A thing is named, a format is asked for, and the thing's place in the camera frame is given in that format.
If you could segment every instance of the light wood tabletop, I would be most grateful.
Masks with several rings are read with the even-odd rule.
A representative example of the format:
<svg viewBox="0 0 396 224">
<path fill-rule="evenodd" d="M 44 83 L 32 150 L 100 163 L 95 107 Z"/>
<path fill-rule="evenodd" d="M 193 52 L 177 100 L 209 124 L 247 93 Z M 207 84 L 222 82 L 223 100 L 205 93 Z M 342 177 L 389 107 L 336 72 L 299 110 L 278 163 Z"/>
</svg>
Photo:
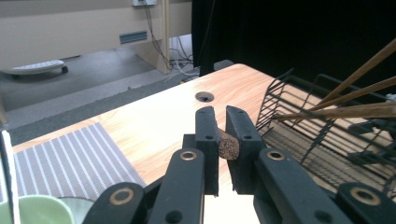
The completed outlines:
<svg viewBox="0 0 396 224">
<path fill-rule="evenodd" d="M 265 91 L 273 80 L 246 65 L 235 64 L 22 143 L 14 150 L 18 152 L 100 122 L 150 184 L 165 174 L 172 154 L 182 147 L 183 134 L 195 133 L 196 110 L 212 105 L 221 129 L 225 128 L 227 105 L 244 109 L 255 123 Z M 198 101 L 195 94 L 200 91 L 211 92 L 215 99 L 208 103 Z M 252 197 L 232 192 L 226 160 L 220 159 L 219 166 L 219 197 L 205 196 L 205 223 L 258 223 Z"/>
</svg>

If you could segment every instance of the black wire basket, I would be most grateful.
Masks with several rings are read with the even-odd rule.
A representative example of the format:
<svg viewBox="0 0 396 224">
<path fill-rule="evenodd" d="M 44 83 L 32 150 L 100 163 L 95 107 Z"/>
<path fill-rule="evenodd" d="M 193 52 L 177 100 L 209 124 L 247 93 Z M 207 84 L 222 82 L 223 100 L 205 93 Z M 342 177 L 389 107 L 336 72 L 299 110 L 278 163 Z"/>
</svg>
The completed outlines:
<svg viewBox="0 0 396 224">
<path fill-rule="evenodd" d="M 339 83 L 326 75 L 314 82 L 290 74 L 275 79 L 265 93 L 256 128 L 269 147 L 290 152 L 322 187 L 336 191 L 340 184 L 361 182 L 395 199 L 396 120 L 324 119 L 307 110 Z M 346 91 L 358 89 L 351 86 Z M 336 107 L 386 100 L 372 93 Z M 299 112 L 315 118 L 275 119 Z"/>
</svg>

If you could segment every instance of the striped cloth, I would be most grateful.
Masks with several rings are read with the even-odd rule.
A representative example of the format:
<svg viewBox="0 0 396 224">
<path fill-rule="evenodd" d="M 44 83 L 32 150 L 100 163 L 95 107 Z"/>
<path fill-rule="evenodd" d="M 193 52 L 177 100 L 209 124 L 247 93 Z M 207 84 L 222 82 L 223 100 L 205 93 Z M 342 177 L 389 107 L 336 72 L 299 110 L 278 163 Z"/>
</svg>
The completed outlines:
<svg viewBox="0 0 396 224">
<path fill-rule="evenodd" d="M 15 154 L 15 165 L 20 195 L 46 194 L 95 201 L 116 183 L 146 186 L 100 123 L 21 151 Z M 5 196 L 1 183 L 0 202 Z"/>
</svg>

